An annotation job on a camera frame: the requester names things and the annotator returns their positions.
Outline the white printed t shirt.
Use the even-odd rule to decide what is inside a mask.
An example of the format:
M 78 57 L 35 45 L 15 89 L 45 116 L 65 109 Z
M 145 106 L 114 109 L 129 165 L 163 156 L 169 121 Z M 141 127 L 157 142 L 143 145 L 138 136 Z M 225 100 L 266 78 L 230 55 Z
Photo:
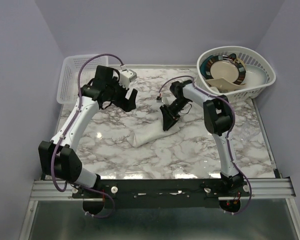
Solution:
M 156 112 L 149 121 L 140 123 L 130 129 L 127 142 L 133 148 L 138 148 L 157 139 L 173 135 L 180 130 L 180 123 L 176 123 L 169 130 L 163 130 L 162 114 Z

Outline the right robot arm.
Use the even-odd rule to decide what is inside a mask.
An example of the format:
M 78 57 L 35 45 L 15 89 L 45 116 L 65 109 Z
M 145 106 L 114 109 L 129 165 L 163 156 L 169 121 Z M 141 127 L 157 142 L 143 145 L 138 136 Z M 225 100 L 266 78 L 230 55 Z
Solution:
M 193 80 L 183 82 L 172 79 L 170 92 L 175 100 L 171 104 L 163 104 L 160 111 L 163 117 L 163 131 L 168 131 L 180 119 L 181 110 L 189 103 L 196 103 L 203 109 L 203 119 L 206 130 L 212 134 L 221 165 L 220 191 L 231 196 L 238 187 L 252 195 L 252 186 L 247 176 L 236 164 L 236 155 L 232 143 L 231 131 L 236 117 L 233 107 L 225 95 L 212 95 L 196 86 Z

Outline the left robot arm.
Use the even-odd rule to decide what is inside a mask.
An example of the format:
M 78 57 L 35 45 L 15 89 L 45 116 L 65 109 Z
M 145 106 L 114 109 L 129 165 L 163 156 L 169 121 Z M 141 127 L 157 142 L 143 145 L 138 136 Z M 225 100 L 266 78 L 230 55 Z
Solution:
M 84 186 L 83 191 L 91 198 L 100 194 L 98 182 L 101 177 L 83 167 L 76 150 L 93 116 L 106 109 L 105 102 L 124 112 L 136 108 L 138 91 L 133 89 L 130 97 L 126 97 L 130 83 L 136 78 L 137 74 L 130 69 L 118 71 L 108 66 L 97 66 L 94 78 L 78 91 L 75 106 L 62 128 L 50 141 L 42 141 L 38 147 L 45 175 Z

